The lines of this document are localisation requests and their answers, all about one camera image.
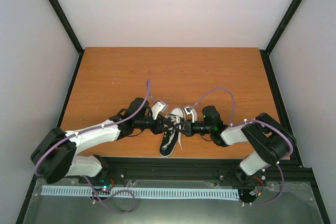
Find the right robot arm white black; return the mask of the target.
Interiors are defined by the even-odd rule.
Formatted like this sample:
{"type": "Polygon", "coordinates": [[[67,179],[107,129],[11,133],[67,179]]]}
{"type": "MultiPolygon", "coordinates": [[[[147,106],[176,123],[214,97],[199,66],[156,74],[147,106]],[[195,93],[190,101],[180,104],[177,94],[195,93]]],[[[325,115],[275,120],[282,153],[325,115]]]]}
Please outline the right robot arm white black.
{"type": "Polygon", "coordinates": [[[209,135],[211,141],[220,147],[248,142],[253,152],[239,164],[236,177],[241,182],[291,156],[297,143],[294,135],[267,113],[237,125],[224,124],[213,105],[202,109],[201,121],[194,114],[195,110],[188,107],[172,109],[167,116],[173,123],[169,132],[177,137],[178,142],[182,135],[189,137],[195,134],[209,135]]]}

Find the black white sneaker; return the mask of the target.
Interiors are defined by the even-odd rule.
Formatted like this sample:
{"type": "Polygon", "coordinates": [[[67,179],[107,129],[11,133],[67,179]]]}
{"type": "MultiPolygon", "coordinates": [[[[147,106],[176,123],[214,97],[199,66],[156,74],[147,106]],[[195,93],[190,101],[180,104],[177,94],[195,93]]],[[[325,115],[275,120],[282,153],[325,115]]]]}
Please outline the black white sneaker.
{"type": "MultiPolygon", "coordinates": [[[[185,112],[181,107],[174,107],[167,115],[166,119],[171,122],[173,125],[179,124],[184,121],[186,118],[185,112]]],[[[183,125],[178,125],[177,127],[171,127],[164,131],[162,142],[159,148],[159,153],[162,157],[169,157],[175,149],[176,144],[178,143],[180,148],[181,136],[182,133],[177,129],[182,130],[183,125]]]]}

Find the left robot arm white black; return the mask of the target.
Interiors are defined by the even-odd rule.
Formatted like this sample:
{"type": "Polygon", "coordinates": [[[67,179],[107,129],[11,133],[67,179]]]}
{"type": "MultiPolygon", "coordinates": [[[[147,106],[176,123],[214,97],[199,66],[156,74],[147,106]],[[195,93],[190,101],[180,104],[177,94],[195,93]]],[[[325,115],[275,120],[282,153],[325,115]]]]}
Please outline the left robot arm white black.
{"type": "Polygon", "coordinates": [[[59,127],[51,129],[30,156],[36,174],[49,184],[73,176],[91,177],[100,184],[106,182],[110,174],[107,162],[98,154],[82,156],[81,153],[129,137],[135,129],[163,133],[168,124],[162,116],[166,108],[163,101],[149,106],[143,98],[135,98],[128,108],[100,124],[75,131],[63,131],[59,127]]]}

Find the white shoelace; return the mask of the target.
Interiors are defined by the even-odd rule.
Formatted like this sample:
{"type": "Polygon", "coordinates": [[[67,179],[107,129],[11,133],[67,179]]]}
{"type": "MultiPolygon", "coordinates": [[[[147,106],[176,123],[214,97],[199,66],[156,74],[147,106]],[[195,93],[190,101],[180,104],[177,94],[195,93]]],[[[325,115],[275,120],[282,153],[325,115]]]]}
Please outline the white shoelace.
{"type": "MultiPolygon", "coordinates": [[[[181,122],[185,120],[185,116],[180,116],[177,114],[169,114],[168,116],[174,116],[175,117],[175,123],[181,122]]],[[[181,144],[181,137],[182,134],[175,131],[172,128],[171,134],[167,134],[163,136],[163,141],[162,141],[162,146],[161,146],[161,150],[167,152],[169,148],[174,148],[176,143],[178,143],[180,145],[180,147],[182,148],[182,144],[181,144]]]]}

